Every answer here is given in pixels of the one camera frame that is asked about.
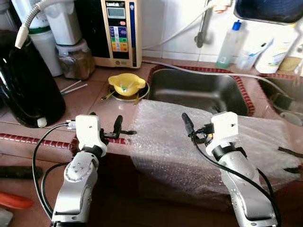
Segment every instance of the display screen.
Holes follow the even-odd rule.
[[[125,9],[124,8],[108,7],[107,14],[108,14],[108,18],[125,19]]]

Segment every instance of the black kettle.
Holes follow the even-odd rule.
[[[31,39],[18,49],[16,36],[0,31],[0,96],[22,125],[54,124],[65,112],[64,99]]]

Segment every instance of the bubble wrap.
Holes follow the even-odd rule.
[[[187,137],[181,118],[187,113],[195,129],[210,123],[212,114],[181,105],[142,100],[130,126],[131,158],[142,173],[195,197],[228,194],[220,170],[204,161]],[[270,179],[275,190],[299,177],[283,168],[298,167],[299,160],[277,150],[292,149],[282,121],[238,117],[239,136],[248,159]],[[205,145],[200,148],[205,152]]]

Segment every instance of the blue bottle cap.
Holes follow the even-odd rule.
[[[240,22],[240,20],[238,20],[237,22],[233,23],[232,29],[234,31],[238,31],[241,27],[242,23]]]

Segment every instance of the red-handled tool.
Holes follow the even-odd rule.
[[[0,192],[0,205],[13,208],[13,209],[25,209],[30,208],[34,202],[30,199]]]

